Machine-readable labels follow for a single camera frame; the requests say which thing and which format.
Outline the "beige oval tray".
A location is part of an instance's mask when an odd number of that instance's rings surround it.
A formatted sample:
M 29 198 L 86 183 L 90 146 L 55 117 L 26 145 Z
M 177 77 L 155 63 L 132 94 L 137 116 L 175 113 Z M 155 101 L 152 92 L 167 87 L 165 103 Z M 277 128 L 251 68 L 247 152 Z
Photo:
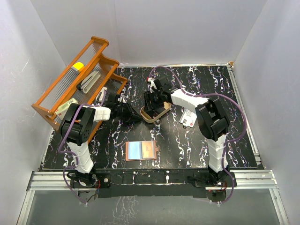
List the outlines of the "beige oval tray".
M 147 123 L 154 123 L 157 121 L 159 118 L 161 118 L 163 115 L 165 115 L 170 109 L 171 109 L 172 104 L 168 102 L 164 102 L 164 106 L 161 108 L 158 108 L 155 112 L 154 115 L 149 115 L 147 114 L 144 109 L 145 107 L 143 106 L 140 110 L 141 116 L 143 120 Z

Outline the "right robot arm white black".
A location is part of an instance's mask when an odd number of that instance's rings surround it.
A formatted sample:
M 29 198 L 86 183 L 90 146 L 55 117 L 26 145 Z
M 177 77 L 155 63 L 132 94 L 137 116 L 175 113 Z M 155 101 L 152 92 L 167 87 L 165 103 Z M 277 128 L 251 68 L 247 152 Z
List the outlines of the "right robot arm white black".
M 209 99 L 187 93 L 172 86 L 165 77 L 146 79 L 150 90 L 144 93 L 140 110 L 147 123 L 153 123 L 169 111 L 166 104 L 181 106 L 196 114 L 201 134 L 206 138 L 209 151 L 208 184 L 220 186 L 225 182 L 228 162 L 223 155 L 226 134 L 230 125 L 219 98 Z

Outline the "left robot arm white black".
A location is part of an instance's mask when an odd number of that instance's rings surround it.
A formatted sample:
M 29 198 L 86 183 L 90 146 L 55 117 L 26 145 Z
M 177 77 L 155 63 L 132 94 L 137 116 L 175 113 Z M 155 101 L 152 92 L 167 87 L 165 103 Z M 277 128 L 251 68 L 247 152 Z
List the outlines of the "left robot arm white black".
M 88 139 L 93 124 L 118 118 L 124 123 L 140 122 L 141 115 L 125 100 L 121 94 L 100 91 L 95 104 L 72 103 L 60 124 L 62 141 L 58 152 L 72 155 L 73 166 L 68 177 L 86 187 L 97 182 L 96 169 L 89 152 Z

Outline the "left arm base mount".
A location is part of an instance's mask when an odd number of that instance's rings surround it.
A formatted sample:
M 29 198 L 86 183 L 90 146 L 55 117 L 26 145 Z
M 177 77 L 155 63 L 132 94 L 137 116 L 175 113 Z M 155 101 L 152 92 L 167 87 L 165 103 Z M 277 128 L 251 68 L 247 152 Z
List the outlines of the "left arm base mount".
M 86 191 L 77 191 L 77 196 L 86 203 L 90 203 L 99 197 L 103 197 L 104 191 L 109 191 L 111 187 L 111 175 L 109 173 L 92 172 L 89 174 L 79 173 L 77 171 L 69 172 L 70 185 L 75 189 L 86 189 Z

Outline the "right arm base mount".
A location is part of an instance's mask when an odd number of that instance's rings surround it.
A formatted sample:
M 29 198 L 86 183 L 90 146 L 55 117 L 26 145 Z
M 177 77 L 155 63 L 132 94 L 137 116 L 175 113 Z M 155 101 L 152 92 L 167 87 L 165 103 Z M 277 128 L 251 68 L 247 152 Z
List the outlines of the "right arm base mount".
M 224 171 L 215 173 L 209 170 L 200 170 L 187 176 L 187 183 L 192 184 L 196 188 L 217 188 L 217 191 L 226 190 L 232 186 L 237 187 L 235 174 L 230 175 Z

